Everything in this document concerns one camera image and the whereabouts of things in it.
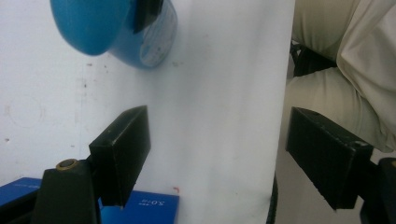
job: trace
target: blue bottle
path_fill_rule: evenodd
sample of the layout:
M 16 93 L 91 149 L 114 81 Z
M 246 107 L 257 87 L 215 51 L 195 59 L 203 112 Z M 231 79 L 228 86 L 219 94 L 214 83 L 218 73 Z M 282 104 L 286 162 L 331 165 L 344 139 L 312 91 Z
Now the blue bottle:
M 50 0 L 63 38 L 88 55 L 109 51 L 123 62 L 151 68 L 175 40 L 177 15 L 170 0 Z

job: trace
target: red mark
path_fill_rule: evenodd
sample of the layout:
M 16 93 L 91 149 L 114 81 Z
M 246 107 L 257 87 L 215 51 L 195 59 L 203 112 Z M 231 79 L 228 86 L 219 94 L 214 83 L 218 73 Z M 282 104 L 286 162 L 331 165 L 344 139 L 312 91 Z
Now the red mark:
M 180 189 L 178 187 L 174 187 L 174 190 L 177 192 L 177 194 L 180 193 Z

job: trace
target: blue box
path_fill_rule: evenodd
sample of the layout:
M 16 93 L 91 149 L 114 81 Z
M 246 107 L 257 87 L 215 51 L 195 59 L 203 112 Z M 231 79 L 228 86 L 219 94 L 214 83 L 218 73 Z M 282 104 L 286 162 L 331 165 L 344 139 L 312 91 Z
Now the blue box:
M 21 178 L 0 187 L 0 206 L 39 189 L 40 179 Z M 174 224 L 179 197 L 132 191 L 126 206 L 101 206 L 103 224 Z

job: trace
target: table surface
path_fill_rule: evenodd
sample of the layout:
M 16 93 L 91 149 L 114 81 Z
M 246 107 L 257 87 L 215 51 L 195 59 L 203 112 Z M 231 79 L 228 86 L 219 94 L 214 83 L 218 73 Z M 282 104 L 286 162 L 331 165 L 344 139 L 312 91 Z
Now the table surface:
M 178 194 L 178 223 L 264 223 L 294 2 L 174 0 L 175 44 L 152 70 L 62 39 L 49 1 L 0 4 L 0 185 L 41 177 L 123 110 L 148 106 L 135 189 Z

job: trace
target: beige fabric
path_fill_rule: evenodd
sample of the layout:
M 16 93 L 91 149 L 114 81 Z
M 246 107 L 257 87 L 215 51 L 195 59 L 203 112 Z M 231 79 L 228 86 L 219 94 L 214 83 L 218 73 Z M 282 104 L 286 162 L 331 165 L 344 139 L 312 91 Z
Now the beige fabric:
M 396 0 L 297 0 L 293 39 L 336 59 L 288 83 L 285 110 L 313 109 L 382 151 L 396 149 Z

